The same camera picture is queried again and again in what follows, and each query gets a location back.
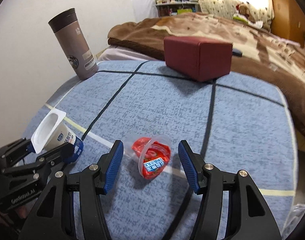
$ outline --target plush toy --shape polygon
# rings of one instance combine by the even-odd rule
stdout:
[[[256,20],[251,15],[250,10],[246,4],[240,3],[236,6],[236,9],[239,11],[239,14],[245,16],[252,23],[256,23]]]

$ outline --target red box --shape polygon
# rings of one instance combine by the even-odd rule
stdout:
[[[199,82],[230,73],[232,44],[204,37],[164,39],[166,65]]]

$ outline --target bed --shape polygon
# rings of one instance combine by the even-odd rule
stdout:
[[[231,69],[281,89],[297,130],[298,145],[305,151],[304,49],[263,29],[209,14],[186,13],[113,27],[108,33],[111,47],[99,60],[145,57],[164,60],[163,39],[169,35],[203,36],[233,43],[243,57],[233,57]]]
[[[129,134],[166,134],[172,140],[171,160],[154,180],[142,178],[136,157],[124,154],[114,188],[101,197],[112,239],[162,238],[188,188],[177,154],[182,139],[223,171],[247,170],[283,230],[298,167],[294,125],[278,87],[235,72],[197,83],[163,61],[103,61],[88,80],[74,77],[63,84],[23,135],[30,138],[53,107],[67,113],[65,123],[80,138],[97,119],[84,139],[84,152],[64,172],[96,163],[114,140]],[[30,154],[25,161],[35,159]],[[77,193],[75,197],[77,236],[83,239]],[[200,201],[200,196],[192,196],[172,239],[189,238]],[[224,237],[227,205],[224,194],[218,239]]]

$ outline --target brown travel mug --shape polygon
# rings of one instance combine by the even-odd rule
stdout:
[[[48,24],[77,76],[81,80],[93,76],[98,66],[82,34],[75,9],[58,14]]]

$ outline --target metal screw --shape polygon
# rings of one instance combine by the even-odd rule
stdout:
[[[34,175],[33,175],[33,179],[38,179],[39,178],[39,174],[38,173],[35,173]]]
[[[239,171],[240,176],[246,177],[248,175],[247,171]]]
[[[56,178],[60,178],[63,176],[63,172],[62,171],[57,171],[55,174]]]
[[[98,165],[97,165],[97,164],[91,164],[91,165],[89,166],[89,169],[90,169],[91,171],[95,171],[96,169],[98,169]]]
[[[205,169],[212,170],[213,168],[214,168],[214,166],[211,163],[206,163],[205,164]]]

